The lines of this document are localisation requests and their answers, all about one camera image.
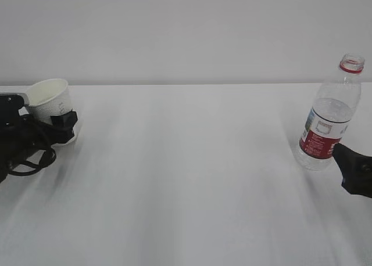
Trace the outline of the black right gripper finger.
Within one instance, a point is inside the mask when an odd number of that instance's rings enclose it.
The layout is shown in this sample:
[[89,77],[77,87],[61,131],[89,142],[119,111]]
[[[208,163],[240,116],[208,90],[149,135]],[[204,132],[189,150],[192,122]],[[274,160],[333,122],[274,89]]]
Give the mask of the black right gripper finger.
[[341,174],[341,186],[351,195],[371,199],[371,156],[354,152],[345,145],[334,146],[332,156]]

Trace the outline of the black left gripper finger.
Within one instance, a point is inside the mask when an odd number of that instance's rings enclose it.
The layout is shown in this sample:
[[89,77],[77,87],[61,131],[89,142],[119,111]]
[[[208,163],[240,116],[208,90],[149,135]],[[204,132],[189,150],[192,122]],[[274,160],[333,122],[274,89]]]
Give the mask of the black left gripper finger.
[[64,146],[76,139],[74,127],[78,122],[75,111],[60,116],[50,116],[51,123],[40,123],[52,145]]

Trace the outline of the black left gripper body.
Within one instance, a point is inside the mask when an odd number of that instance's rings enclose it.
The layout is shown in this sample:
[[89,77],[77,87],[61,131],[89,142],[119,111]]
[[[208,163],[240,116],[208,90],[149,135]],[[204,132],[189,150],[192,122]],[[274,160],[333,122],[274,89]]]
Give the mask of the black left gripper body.
[[27,114],[1,128],[1,181],[8,175],[28,177],[54,162],[54,149],[47,135]]

